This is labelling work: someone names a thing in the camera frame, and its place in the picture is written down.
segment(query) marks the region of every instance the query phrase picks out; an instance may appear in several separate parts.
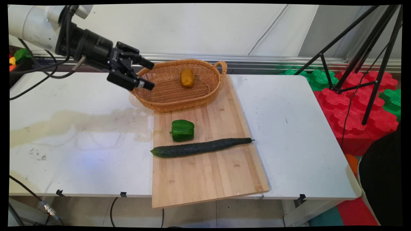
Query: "cucumber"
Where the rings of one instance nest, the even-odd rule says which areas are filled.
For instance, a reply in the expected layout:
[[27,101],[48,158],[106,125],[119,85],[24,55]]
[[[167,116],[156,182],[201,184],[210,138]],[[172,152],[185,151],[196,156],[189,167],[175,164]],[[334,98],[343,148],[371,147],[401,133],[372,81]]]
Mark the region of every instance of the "cucumber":
[[173,146],[160,146],[151,150],[156,157],[184,157],[204,152],[215,152],[239,144],[251,143],[251,138],[228,138],[203,143],[188,143]]

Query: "tripod leg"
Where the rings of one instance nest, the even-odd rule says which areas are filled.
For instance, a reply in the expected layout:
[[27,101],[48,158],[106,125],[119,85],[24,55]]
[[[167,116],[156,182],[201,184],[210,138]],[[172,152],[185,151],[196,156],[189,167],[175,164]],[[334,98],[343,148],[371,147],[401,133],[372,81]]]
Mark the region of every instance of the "tripod leg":
[[367,109],[365,110],[365,114],[364,114],[364,118],[363,118],[363,122],[362,122],[363,125],[367,124],[368,117],[369,117],[369,114],[370,114],[371,109],[372,109],[372,105],[374,103],[375,97],[377,96],[378,88],[380,87],[381,80],[383,78],[385,69],[387,67],[388,59],[390,58],[391,52],[393,50],[394,43],[395,43],[395,40],[396,40],[397,35],[398,35],[398,31],[401,28],[401,22],[402,22],[402,5],[399,9],[398,17],[397,17],[397,20],[395,21],[394,29],[393,29],[393,32],[391,33],[390,42],[389,42],[387,50],[384,54],[383,61],[381,62],[381,67],[380,67],[380,70],[378,72],[378,76],[377,76],[377,80],[376,80],[377,83],[374,85],[374,88],[372,89],[371,97],[369,99]]
[[360,63],[358,64],[358,66],[355,69],[355,73],[358,73],[361,69],[361,67],[363,66],[365,60],[367,59],[369,53],[371,52],[372,48],[374,47],[374,45],[377,43],[378,39],[380,38],[381,34],[383,33],[383,31],[385,30],[385,27],[387,26],[387,24],[390,22],[390,18],[388,18],[384,25],[381,27],[381,29],[378,31],[378,33],[375,35],[375,37],[373,38],[373,40],[371,41],[370,45],[368,46],[365,55],[363,56],[362,60],[360,61]]
[[328,67],[327,67],[326,59],[324,58],[324,55],[323,55],[323,54],[320,54],[320,57],[321,57],[321,61],[323,62],[324,71],[326,72],[326,76],[327,76],[327,80],[328,80],[328,85],[330,86],[330,89],[332,89],[332,82],[331,82],[330,73],[328,72]]
[[365,54],[365,50],[367,49],[367,47],[369,47],[370,43],[373,41],[374,37],[378,34],[379,30],[385,24],[386,20],[391,19],[391,17],[393,16],[395,10],[397,9],[397,7],[398,7],[398,5],[389,5],[388,6],[388,8],[384,12],[384,14],[378,20],[375,27],[372,29],[370,35],[365,40],[364,44],[361,46],[360,50],[357,52],[356,56],[352,59],[351,63],[347,66],[347,69],[345,70],[345,72],[342,75],[341,79],[338,81],[335,88],[341,89],[342,84],[344,83],[344,81],[350,75],[351,71],[353,71],[355,65],[357,65],[357,63],[360,60],[360,58],[362,57],[362,55]]
[[326,52],[330,47],[332,47],[338,40],[340,40],[345,34],[350,32],[357,24],[359,24],[365,17],[367,17],[371,12],[373,12],[378,6],[372,6],[370,7],[365,13],[363,13],[357,20],[355,20],[350,26],[347,27],[341,34],[339,34],[335,39],[333,39],[327,46],[325,46],[318,54],[316,54],[310,61],[308,61],[302,68],[300,68],[294,75],[299,75],[305,68],[310,66],[315,60],[317,60],[318,57],[320,57],[320,54],[323,54]]

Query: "black cloth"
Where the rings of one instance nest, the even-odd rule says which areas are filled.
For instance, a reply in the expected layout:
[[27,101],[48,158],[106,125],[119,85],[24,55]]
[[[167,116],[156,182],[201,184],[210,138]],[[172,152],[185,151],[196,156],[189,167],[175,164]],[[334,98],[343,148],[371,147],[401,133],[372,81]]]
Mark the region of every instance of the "black cloth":
[[375,141],[358,167],[361,186],[382,226],[402,226],[401,123]]

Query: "wicker basket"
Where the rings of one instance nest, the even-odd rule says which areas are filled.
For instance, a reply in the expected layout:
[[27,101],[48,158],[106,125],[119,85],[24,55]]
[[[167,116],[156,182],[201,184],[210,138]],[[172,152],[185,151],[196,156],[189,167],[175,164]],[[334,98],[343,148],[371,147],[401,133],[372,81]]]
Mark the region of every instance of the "wicker basket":
[[[221,65],[222,74],[216,66]],[[185,88],[180,83],[180,73],[189,68],[194,74],[194,86]],[[168,112],[213,101],[218,93],[222,79],[227,73],[227,64],[219,61],[215,65],[196,59],[156,63],[152,70],[147,68],[138,72],[142,79],[155,83],[150,91],[135,88],[131,93],[150,109]]]

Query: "wooden cutting board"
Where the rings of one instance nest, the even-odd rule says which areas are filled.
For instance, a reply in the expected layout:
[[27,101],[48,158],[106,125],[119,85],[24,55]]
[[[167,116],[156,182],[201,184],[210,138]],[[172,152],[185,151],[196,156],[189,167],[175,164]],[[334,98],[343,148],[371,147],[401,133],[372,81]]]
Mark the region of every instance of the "wooden cutting board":
[[[173,142],[171,122],[194,123],[194,139]],[[154,112],[154,147],[251,137],[230,76],[206,105]],[[254,144],[188,157],[153,157],[152,207],[164,208],[267,192],[268,182]]]

